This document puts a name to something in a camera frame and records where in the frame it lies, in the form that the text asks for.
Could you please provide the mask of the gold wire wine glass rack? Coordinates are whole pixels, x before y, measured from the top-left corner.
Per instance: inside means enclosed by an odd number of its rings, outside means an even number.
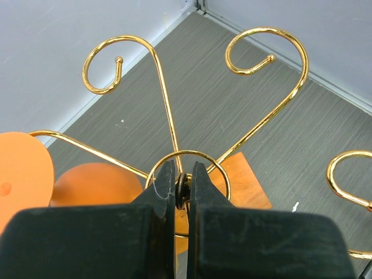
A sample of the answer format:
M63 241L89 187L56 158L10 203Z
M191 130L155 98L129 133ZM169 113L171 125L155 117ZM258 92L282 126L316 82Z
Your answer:
M82 79L99 96L66 133L36 130L73 147L60 171L97 157L140 182L160 183L171 161L193 178L204 163L216 189L239 208L316 213L331 218L349 256L371 259L371 116L307 79L305 47L273 27L208 35L195 77L169 83L164 51L134 35L99 43Z

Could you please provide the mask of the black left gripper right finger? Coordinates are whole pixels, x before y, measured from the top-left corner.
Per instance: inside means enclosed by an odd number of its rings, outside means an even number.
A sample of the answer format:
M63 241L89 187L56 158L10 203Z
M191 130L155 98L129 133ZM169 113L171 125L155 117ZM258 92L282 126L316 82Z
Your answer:
M354 278L328 217L233 206L203 163L192 171L188 278Z

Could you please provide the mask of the orange plastic wine glass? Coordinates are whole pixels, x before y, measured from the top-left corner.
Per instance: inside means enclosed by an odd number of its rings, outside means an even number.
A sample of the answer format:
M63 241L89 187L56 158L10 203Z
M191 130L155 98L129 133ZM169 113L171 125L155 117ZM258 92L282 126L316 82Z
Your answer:
M102 159L55 177L52 157L38 136L61 139ZM148 174L64 134L41 130L1 134L1 230L24 209L132 202Z

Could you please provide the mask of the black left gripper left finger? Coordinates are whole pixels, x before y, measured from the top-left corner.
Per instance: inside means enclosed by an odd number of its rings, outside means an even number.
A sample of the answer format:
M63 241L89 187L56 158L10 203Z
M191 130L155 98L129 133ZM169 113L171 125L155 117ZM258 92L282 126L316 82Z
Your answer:
M34 208L1 234L2 278L174 278L175 165L129 204Z

